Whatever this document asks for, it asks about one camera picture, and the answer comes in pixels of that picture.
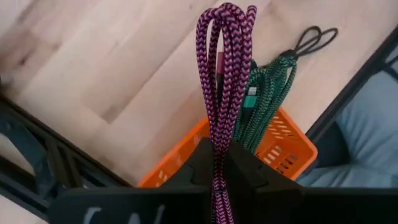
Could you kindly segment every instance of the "green braided cable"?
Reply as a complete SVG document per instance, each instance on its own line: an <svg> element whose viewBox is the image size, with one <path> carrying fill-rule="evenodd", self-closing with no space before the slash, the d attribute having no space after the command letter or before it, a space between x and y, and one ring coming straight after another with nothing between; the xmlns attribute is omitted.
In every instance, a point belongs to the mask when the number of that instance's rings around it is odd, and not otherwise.
<svg viewBox="0 0 398 224"><path fill-rule="evenodd" d="M256 62L253 61L246 89L256 87L257 100L246 124L242 123L244 109L239 110L233 133L233 138L253 154L270 121L289 92L296 69L296 59L292 55L280 55L266 68L257 67Z"/></svg>

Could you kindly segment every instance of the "plastic basket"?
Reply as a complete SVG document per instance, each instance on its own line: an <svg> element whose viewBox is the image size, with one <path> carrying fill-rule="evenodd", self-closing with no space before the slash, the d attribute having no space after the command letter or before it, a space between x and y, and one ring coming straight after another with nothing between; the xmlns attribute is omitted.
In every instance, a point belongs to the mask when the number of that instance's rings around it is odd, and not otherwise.
<svg viewBox="0 0 398 224"><path fill-rule="evenodd" d="M209 136L208 120L199 122L158 165L138 184L139 187L158 187L167 181L190 157L202 137ZM317 157L317 149L295 125L287 113L279 108L272 119L256 156L280 174L296 179Z"/></svg>

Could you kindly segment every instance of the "wooden surface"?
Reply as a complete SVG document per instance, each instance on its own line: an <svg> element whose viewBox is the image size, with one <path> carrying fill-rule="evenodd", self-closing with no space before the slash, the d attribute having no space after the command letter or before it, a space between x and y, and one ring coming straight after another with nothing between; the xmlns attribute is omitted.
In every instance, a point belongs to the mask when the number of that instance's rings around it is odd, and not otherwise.
<svg viewBox="0 0 398 224"><path fill-rule="evenodd" d="M260 64L293 47L308 26L339 28L327 48L300 58L284 101L303 132L398 23L396 0L232 2L258 7ZM135 184L205 116L195 26L221 3L2 0L0 72L15 73L5 94ZM2 154L21 162L4 145Z"/></svg>

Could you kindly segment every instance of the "orange plastic crate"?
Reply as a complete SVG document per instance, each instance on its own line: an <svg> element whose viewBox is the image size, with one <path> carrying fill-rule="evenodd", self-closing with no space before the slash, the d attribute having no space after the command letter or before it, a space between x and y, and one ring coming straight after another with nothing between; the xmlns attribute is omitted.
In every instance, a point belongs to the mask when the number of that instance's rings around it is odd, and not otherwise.
<svg viewBox="0 0 398 224"><path fill-rule="evenodd" d="M209 124L206 118L176 144L138 186L162 185L190 157L200 139L208 136ZM317 154L316 147L282 108L272 119L256 151L256 156L262 162L293 180L315 160Z"/></svg>

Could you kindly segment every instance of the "braided cable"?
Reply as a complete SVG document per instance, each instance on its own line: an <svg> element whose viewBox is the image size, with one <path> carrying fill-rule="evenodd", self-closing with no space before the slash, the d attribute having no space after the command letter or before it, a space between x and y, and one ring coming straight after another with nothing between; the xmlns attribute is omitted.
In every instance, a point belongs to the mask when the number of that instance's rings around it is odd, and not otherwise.
<svg viewBox="0 0 398 224"><path fill-rule="evenodd" d="M252 59L251 32L255 18L254 6L249 6L245 14L238 6L224 3L219 8L206 10L197 24L198 69L214 148L212 203L217 224L234 223L223 172L224 157L249 78ZM207 56L206 35L212 20L214 22ZM224 83L219 103L215 67L221 30L224 44Z"/></svg>

